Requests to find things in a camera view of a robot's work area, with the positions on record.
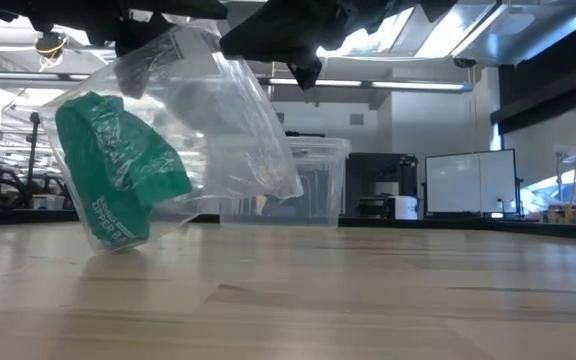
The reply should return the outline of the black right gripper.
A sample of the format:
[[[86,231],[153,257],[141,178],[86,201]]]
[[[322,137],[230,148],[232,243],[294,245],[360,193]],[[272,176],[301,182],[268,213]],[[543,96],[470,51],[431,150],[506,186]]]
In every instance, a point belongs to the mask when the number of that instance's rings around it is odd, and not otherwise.
[[[383,21],[420,6],[429,22],[458,0],[268,0],[220,40],[226,57],[287,65],[299,87],[315,86],[322,69],[316,55],[327,27],[339,22],[347,35],[376,32]]]

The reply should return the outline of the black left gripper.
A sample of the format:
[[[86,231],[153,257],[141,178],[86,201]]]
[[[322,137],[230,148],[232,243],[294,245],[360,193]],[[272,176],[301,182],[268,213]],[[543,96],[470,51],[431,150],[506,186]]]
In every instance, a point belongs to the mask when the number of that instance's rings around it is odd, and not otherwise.
[[[134,99],[145,91],[148,68],[156,53],[143,47],[173,27],[162,14],[227,17],[227,7],[219,0],[0,0],[0,20],[26,17],[39,32],[49,32],[54,24],[84,30],[89,24],[126,18],[130,10],[160,13],[153,14],[148,22],[127,19],[118,25],[115,75],[122,94]]]

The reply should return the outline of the clear zipper bag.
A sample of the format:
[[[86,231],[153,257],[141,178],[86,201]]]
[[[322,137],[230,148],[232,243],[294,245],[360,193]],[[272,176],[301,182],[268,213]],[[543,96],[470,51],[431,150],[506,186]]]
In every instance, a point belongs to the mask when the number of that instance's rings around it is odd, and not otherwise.
[[[56,111],[65,101],[88,92],[122,98],[126,111],[176,149],[193,186],[190,193],[155,205],[150,238],[136,246],[195,218],[209,199],[239,200],[263,194],[291,198],[302,194],[288,139],[265,91],[246,62],[223,55],[220,39],[213,21],[175,26],[143,47],[156,53],[141,98],[122,94],[115,60],[39,109],[41,124],[93,249],[114,252],[132,247],[109,250],[92,235],[64,162]],[[191,82],[204,85],[214,98],[223,119],[216,132],[194,130],[175,113],[179,89]]]

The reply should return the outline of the green elastic bandage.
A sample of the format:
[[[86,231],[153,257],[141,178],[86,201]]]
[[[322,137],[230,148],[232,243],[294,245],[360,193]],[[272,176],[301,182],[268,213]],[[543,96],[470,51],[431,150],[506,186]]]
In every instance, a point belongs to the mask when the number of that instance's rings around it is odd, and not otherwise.
[[[106,249],[147,241],[155,205],[193,190],[176,149],[120,97],[67,100],[55,125],[84,220]]]

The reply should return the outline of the long ceiling light bar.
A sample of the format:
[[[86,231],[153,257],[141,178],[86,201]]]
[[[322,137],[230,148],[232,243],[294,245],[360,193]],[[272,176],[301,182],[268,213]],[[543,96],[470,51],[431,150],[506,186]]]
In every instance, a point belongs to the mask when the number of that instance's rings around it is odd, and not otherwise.
[[[0,80],[34,81],[34,82],[79,82],[84,81],[89,74],[75,73],[40,73],[40,72],[0,72]],[[411,90],[431,92],[470,92],[473,85],[465,82],[427,82],[427,81],[372,81],[372,80],[333,80],[318,79],[316,87],[331,88],[362,88]]]

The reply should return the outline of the clear plastic storage box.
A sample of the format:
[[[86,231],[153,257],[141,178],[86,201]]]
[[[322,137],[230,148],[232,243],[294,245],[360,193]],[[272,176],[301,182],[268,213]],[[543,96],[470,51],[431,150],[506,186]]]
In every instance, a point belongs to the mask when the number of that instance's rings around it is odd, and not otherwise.
[[[258,195],[222,205],[223,225],[336,227],[342,208],[345,163],[350,151],[332,147],[291,146],[302,182],[299,197]]]

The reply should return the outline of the black 3D printer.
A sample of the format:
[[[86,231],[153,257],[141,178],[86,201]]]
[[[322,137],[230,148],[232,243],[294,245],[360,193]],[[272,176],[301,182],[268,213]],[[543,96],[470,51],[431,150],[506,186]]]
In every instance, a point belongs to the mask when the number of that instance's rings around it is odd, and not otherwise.
[[[398,195],[417,197],[418,168],[414,154],[352,152],[346,160],[346,209],[354,210],[360,197],[377,195],[377,183],[396,183]]]

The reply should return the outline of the background robot workstation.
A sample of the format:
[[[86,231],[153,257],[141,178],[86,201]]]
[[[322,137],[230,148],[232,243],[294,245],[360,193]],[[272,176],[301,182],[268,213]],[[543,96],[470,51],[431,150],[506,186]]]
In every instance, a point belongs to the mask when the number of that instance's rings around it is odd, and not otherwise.
[[[14,170],[0,167],[0,211],[19,209],[74,211],[74,203],[64,181],[57,174],[35,175],[40,118],[37,112],[30,115],[33,125],[27,137],[30,156],[25,179]]]

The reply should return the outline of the white cylinder container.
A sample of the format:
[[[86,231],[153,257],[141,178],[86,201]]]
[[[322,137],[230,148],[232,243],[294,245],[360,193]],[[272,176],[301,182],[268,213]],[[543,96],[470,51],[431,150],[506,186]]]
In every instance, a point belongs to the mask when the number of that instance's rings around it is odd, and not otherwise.
[[[416,197],[396,195],[389,198],[389,205],[395,220],[419,219],[419,201]]]

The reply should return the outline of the whiteboard on stand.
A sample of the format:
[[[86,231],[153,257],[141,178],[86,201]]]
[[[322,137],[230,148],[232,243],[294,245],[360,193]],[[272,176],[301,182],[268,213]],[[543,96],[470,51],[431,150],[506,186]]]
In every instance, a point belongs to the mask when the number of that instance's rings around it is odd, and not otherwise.
[[[428,156],[424,165],[426,216],[521,213],[516,155],[512,149]]]

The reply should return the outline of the black metal table frame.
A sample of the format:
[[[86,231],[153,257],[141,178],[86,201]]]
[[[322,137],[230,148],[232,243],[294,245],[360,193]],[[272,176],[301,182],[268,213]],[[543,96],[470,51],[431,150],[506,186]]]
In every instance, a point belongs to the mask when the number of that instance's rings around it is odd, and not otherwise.
[[[75,211],[13,210],[0,211],[0,225],[76,222]],[[441,230],[481,230],[576,239],[576,225],[542,224],[500,220],[384,220],[340,218],[340,227],[405,228]]]

